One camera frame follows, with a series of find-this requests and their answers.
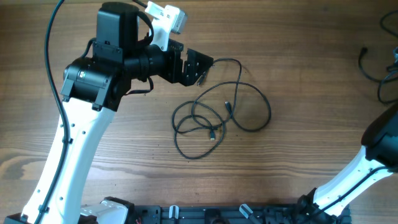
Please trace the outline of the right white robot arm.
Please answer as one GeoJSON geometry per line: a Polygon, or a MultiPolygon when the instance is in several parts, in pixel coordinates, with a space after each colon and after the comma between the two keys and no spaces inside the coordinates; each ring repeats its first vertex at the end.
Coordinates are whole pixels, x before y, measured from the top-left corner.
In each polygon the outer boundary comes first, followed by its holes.
{"type": "Polygon", "coordinates": [[[367,188],[397,172],[397,104],[374,120],[354,159],[324,185],[300,198],[302,223],[337,223],[343,210],[367,188]]]}

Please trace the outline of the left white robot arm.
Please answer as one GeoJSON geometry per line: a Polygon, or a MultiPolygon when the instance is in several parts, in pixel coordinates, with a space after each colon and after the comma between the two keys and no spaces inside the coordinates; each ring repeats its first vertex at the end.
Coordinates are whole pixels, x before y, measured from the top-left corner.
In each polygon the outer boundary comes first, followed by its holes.
{"type": "Polygon", "coordinates": [[[157,75],[170,83],[194,85],[213,58],[170,38],[180,34],[187,14],[154,2],[106,2],[98,11],[96,36],[68,65],[63,86],[54,91],[60,112],[57,132],[42,175],[21,213],[6,223],[139,223],[134,205],[107,197],[82,207],[81,198],[98,144],[132,80],[157,75]]]}

